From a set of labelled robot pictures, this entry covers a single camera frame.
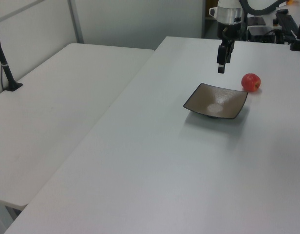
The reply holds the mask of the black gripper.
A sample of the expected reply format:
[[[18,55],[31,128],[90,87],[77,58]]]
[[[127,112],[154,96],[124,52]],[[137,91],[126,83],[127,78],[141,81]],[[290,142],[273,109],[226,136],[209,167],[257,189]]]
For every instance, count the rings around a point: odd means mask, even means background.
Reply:
[[[222,41],[218,47],[217,63],[218,73],[225,73],[225,64],[230,63],[235,41],[240,37],[241,23],[218,23],[217,36]]]

